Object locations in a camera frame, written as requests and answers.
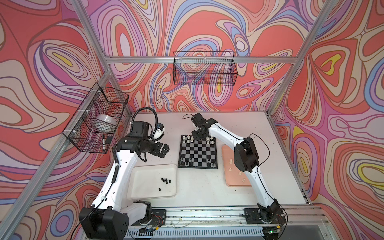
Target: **black cable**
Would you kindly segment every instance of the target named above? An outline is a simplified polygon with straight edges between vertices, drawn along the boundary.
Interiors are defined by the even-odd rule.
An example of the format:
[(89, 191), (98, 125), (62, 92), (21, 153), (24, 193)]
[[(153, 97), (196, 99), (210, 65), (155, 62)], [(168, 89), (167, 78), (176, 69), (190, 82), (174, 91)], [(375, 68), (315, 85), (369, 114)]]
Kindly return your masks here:
[(142, 153), (140, 152), (140, 155), (138, 155), (138, 156), (139, 156), (139, 158), (140, 158), (143, 162), (145, 162), (144, 159), (141, 158), (141, 154), (142, 154)]
[(154, 142), (157, 142), (157, 141), (160, 140), (163, 136), (164, 136), (164, 132), (160, 135), (160, 137), (158, 137), (157, 139), (155, 139)]
[[(108, 189), (108, 191), (107, 191), (107, 193), (105, 194), (105, 196), (109, 193), (109, 190), (112, 188), (112, 185), (113, 185), (113, 183), (111, 184), (111, 186), (109, 187), (109, 189)], [(71, 240), (73, 239), (73, 234), (74, 234), (74, 232), (76, 231), (76, 229), (79, 227), (79, 225), (80, 225), (80, 223), (82, 222), (82, 221), (84, 221), (87, 217), (89, 217), (94, 211), (96, 211), (96, 209), (98, 208), (98, 207), (100, 207), (100, 205), (103, 203), (103, 201), (105, 201), (106, 199), (103, 199), (100, 203), (99, 203), (99, 205), (97, 205), (97, 207), (95, 207), (85, 218), (83, 218), (77, 225), (76, 225), (76, 227), (74, 228), (74, 230), (72, 231), (72, 234), (71, 234)]]
[(187, 113), (186, 115), (183, 116), (183, 119), (192, 118), (192, 117), (186, 117), (186, 118), (184, 118), (184, 117), (187, 116), (187, 115), (192, 115), (192, 117), (193, 117), (193, 114)]
[[(271, 199), (273, 199), (273, 201), (274, 201), (275, 199), (274, 199), (273, 197), (271, 197), (271, 195), (270, 195), (270, 194), (268, 193), (268, 191), (266, 190), (266, 188), (265, 188), (265, 186), (264, 186), (264, 184), (263, 184), (263, 182), (262, 182), (262, 179), (260, 178), (259, 172), (258, 172), (259, 166), (261, 166), (263, 163), (265, 163), (265, 162), (268, 160), (269, 156), (271, 155), (271, 151), (269, 150), (268, 145), (263, 141), (263, 139), (261, 139), (261, 137), (259, 137), (258, 135), (254, 134), (254, 133), (251, 133), (248, 137), (250, 137), (251, 135), (255, 135), (256, 137), (258, 137), (258, 138), (265, 144), (265, 146), (266, 146), (267, 149), (268, 149), (268, 156), (267, 156), (267, 158), (266, 158), (262, 163), (260, 163), (260, 164), (257, 166), (257, 168), (256, 168), (256, 173), (257, 173), (257, 176), (258, 176), (259, 179), (260, 179), (260, 182), (262, 183), (262, 186), (263, 186), (265, 192), (266, 192), (266, 193), (268, 194), (268, 196), (269, 196)], [(281, 235), (277, 238), (277, 239), (279, 239), (279, 238), (283, 235), (283, 233), (284, 233), (284, 231), (285, 231), (285, 229), (286, 229), (286, 227), (287, 227), (287, 224), (288, 224), (288, 214), (287, 214), (287, 212), (285, 211), (285, 209), (280, 205), (280, 203), (277, 202), (277, 204), (279, 204), (279, 206), (283, 209), (283, 211), (285, 212), (285, 215), (287, 216), (287, 220), (286, 220), (286, 223), (285, 223), (285, 227), (284, 227), (283, 231), (281, 232)]]
[[(156, 129), (157, 129), (157, 113), (156, 113), (156, 111), (153, 109), (153, 108), (150, 108), (150, 107), (143, 107), (143, 108), (140, 108), (140, 109), (138, 109), (134, 114), (133, 114), (133, 116), (132, 116), (132, 124), (131, 124), (131, 131), (130, 132), (132, 132), (132, 130), (133, 130), (133, 121), (135, 121), (135, 117), (136, 117), (136, 115), (139, 113), (139, 112), (141, 112), (142, 110), (151, 110), (152, 112), (153, 112), (153, 114), (155, 115), (155, 131), (156, 131)], [(151, 133), (151, 139), (152, 139), (152, 141), (154, 141), (154, 139), (153, 139), (153, 132)]]

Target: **white tray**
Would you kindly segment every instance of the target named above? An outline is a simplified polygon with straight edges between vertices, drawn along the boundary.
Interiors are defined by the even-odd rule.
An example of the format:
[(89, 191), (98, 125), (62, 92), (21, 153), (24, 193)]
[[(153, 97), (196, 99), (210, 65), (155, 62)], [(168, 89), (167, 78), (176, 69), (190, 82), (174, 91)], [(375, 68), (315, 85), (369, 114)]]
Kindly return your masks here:
[[(161, 178), (170, 179), (166, 184)], [(135, 167), (129, 180), (127, 198), (132, 200), (173, 197), (177, 193), (175, 164)]]

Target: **metal vent grille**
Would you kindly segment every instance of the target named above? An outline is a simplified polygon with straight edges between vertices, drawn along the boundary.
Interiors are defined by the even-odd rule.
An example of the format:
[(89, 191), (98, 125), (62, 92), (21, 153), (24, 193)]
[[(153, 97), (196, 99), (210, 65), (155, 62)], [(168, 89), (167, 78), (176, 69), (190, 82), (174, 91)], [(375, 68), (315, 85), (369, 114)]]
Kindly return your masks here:
[[(150, 234), (140, 234), (139, 229), (128, 229), (134, 238), (148, 238)], [(263, 227), (185, 227), (163, 228), (153, 232), (152, 238), (181, 237), (262, 237)], [(127, 232), (125, 239), (131, 239)]]

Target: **chessboard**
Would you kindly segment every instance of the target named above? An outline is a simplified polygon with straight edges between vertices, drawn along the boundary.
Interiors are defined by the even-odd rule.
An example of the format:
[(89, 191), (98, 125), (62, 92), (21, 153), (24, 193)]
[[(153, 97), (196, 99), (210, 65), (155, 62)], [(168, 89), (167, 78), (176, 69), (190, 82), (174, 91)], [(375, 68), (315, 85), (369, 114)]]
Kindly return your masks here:
[(192, 135), (182, 135), (178, 167), (217, 169), (216, 138), (194, 141)]

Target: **pink tray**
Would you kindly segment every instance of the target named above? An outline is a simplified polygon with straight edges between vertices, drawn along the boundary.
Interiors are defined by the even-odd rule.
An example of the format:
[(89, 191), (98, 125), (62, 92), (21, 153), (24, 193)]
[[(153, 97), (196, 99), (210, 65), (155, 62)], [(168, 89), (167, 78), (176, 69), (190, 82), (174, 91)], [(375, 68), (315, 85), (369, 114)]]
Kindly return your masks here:
[(224, 145), (222, 148), (225, 183), (228, 187), (250, 187), (251, 183), (244, 172), (237, 169), (233, 161), (233, 150)]

